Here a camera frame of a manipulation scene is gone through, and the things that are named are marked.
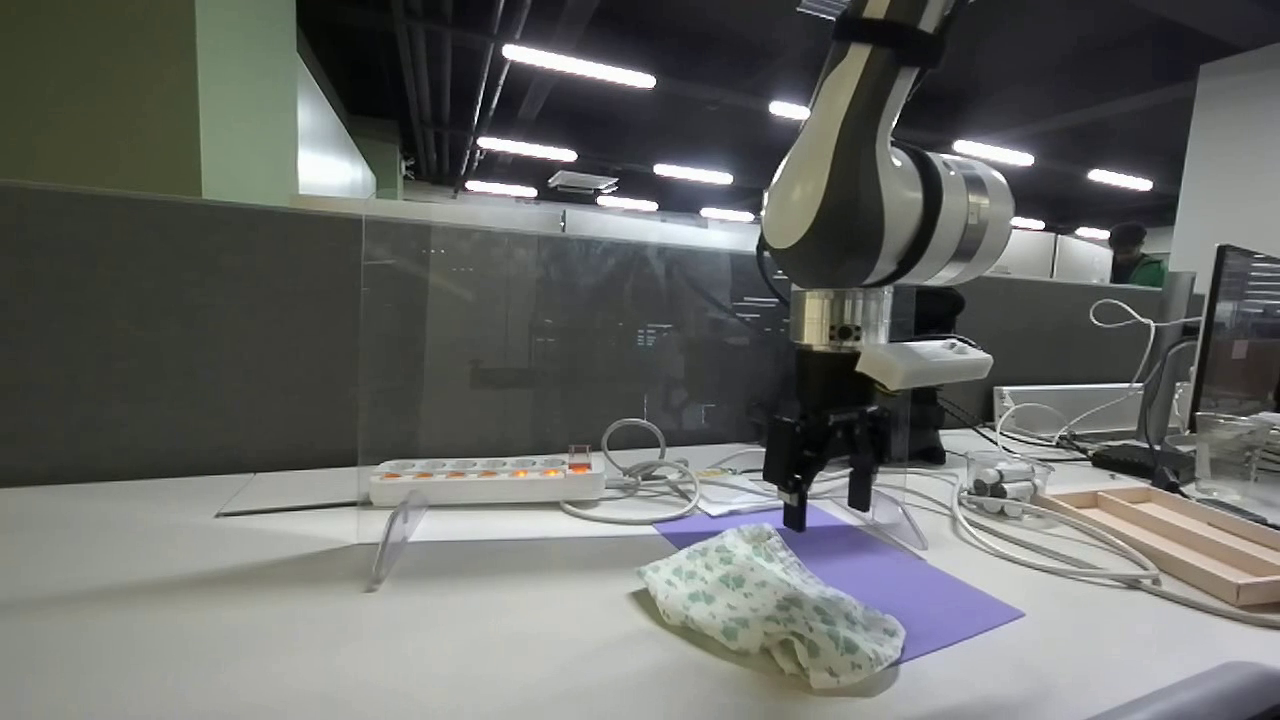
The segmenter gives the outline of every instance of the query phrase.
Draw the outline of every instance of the ceiling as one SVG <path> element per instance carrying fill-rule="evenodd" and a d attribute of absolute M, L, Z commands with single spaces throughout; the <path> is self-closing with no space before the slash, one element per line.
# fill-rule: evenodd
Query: ceiling
<path fill-rule="evenodd" d="M 418 180 L 549 184 L 553 166 L 477 152 L 490 133 L 573 143 L 581 172 L 695 212 L 760 206 L 801 133 L 766 108 L 814 94 L 833 26 L 795 0 L 301 0 L 301 34 L 349 115 L 402 129 Z M 628 94 L 508 67 L 504 42 L 662 85 Z M 1174 223 L 1195 67 L 1275 42 L 1280 0 L 978 0 L 907 105 L 899 143 L 978 136 L 1036 152 L 1036 170 L 1009 180 L 1020 218 L 1051 230 Z M 656 180 L 656 159 L 729 170 L 736 184 Z M 1084 184 L 1095 166 L 1153 177 L 1158 193 Z"/>

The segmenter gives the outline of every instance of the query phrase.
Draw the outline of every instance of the white table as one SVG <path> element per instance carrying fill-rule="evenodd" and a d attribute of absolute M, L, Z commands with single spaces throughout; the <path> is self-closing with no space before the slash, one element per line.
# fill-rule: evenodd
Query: white table
<path fill-rule="evenodd" d="M 929 561 L 1028 618 L 904 665 L 871 696 L 807 696 L 666 633 L 638 606 L 654 532 L 557 514 L 449 514 L 453 537 L 366 594 L 379 514 L 211 519 L 354 498 L 354 474 L 0 492 L 0 717 L 1090 717 L 1280 633 L 1036 578 L 922 515 Z M 1114 485 L 1066 467 L 1056 485 Z"/>

